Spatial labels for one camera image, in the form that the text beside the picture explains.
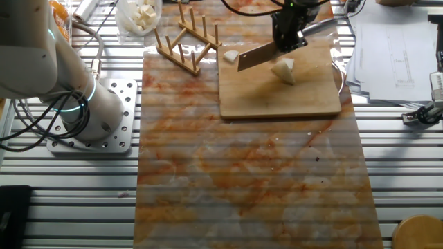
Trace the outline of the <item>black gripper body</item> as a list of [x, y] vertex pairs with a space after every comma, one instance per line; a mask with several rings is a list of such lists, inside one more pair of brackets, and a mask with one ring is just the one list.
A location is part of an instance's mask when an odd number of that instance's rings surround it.
[[292, 36], [307, 24], [308, 6], [305, 3], [284, 2], [281, 9], [271, 15], [273, 38]]

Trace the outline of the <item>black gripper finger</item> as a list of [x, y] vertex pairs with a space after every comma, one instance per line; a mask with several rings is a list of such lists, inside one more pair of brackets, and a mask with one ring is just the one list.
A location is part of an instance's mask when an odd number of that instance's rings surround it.
[[288, 53], [291, 51], [291, 38], [286, 35], [276, 35], [275, 44], [281, 53]]
[[290, 50], [295, 50], [298, 48], [302, 48], [307, 45], [307, 40], [305, 39], [305, 36], [301, 30], [295, 32], [291, 36], [290, 41]]

